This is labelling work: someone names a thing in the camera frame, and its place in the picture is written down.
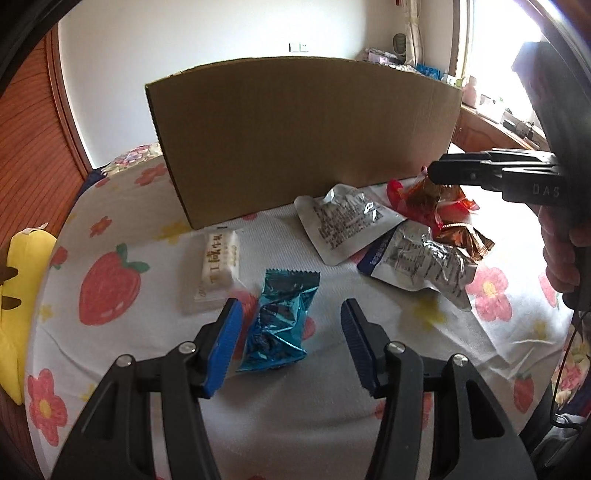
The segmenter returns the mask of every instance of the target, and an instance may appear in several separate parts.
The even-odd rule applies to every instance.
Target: silver snack packet
[[[476,264],[456,247],[433,241],[431,229],[406,220],[377,239],[357,265],[359,271],[408,291],[432,288],[456,307],[470,310],[466,285]]]

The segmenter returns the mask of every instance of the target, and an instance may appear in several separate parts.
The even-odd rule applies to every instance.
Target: red snack package
[[[462,222],[479,207],[466,198],[459,186],[435,185],[423,168],[413,185],[404,188],[398,180],[390,180],[386,188],[390,205],[398,213],[427,225],[433,236],[439,235],[446,223]]]

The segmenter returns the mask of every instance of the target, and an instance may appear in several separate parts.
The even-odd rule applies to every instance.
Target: pink flower print
[[[29,415],[33,425],[52,447],[59,444],[58,427],[65,427],[68,412],[64,401],[55,395],[53,388],[53,374],[47,368],[39,372],[39,378],[29,375],[27,390],[31,397]]]
[[[104,179],[102,179],[102,180],[99,180],[98,182],[96,182],[96,183],[95,183],[95,187],[96,187],[97,189],[100,189],[101,187],[103,187],[103,186],[107,185],[107,184],[110,182],[110,180],[111,180],[111,179],[110,179],[109,177],[105,177]]]
[[[423,396],[423,424],[421,429],[424,430],[429,424],[429,415],[433,409],[433,392],[425,392]]]
[[[156,177],[161,177],[162,175],[165,175],[166,172],[168,172],[166,165],[164,165],[163,163],[159,163],[155,167],[146,168],[142,172],[142,174],[135,179],[134,183],[136,183],[137,185],[141,185],[142,187],[145,187],[146,185],[152,183]]]
[[[386,408],[386,401],[385,400],[380,400],[378,402],[378,404],[375,406],[374,416],[378,420],[382,420],[382,418],[384,417],[384,409],[385,408]]]
[[[474,281],[466,286],[466,292],[476,297],[476,311],[483,321],[511,320],[513,309],[505,295],[508,286],[507,277],[499,268],[478,266]]]
[[[556,308],[558,306],[558,292],[556,292],[552,285],[550,285],[550,281],[548,280],[548,277],[546,277],[546,274],[541,273],[540,276],[538,276],[538,281],[544,292],[544,297],[546,297],[546,300],[548,300],[551,307]]]
[[[96,222],[93,226],[90,227],[90,237],[96,235],[102,235],[105,233],[105,230],[109,227],[109,225],[113,222],[109,217],[105,216]]]
[[[583,374],[579,366],[575,363],[569,365],[567,362],[562,370],[560,376],[560,389],[561,390],[574,390],[583,381]]]

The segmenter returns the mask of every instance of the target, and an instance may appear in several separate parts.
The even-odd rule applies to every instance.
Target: plastic wrapper
[[[487,256],[495,243],[482,235],[469,223],[449,223],[443,225],[436,241],[451,245],[453,247],[463,248],[468,257],[475,262],[479,262]]]
[[[205,233],[201,277],[195,302],[201,309],[223,306],[229,292],[243,288],[239,276],[240,241],[235,230],[220,228]]]
[[[376,240],[357,268],[404,290],[432,288],[456,307],[471,308],[466,285],[474,280],[476,264],[458,248],[433,241],[422,223],[407,220]]]
[[[296,198],[295,209],[323,262],[338,265],[405,220],[359,189],[339,183],[322,199]]]
[[[424,168],[414,183],[405,188],[398,180],[388,182],[386,193],[390,205],[405,217],[427,225],[438,236],[445,223],[467,220],[479,207],[466,198],[457,185],[435,185]]]
[[[319,284],[318,272],[267,270],[239,372],[278,368],[306,356],[301,339]]]
[[[379,63],[380,65],[400,65],[404,63],[396,54],[378,50],[377,48],[366,48],[363,59],[370,63]]]

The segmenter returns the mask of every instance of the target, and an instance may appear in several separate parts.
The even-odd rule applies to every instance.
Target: brown cardboard
[[[416,175],[447,151],[462,91],[342,59],[214,63],[146,86],[171,177],[194,229]]]

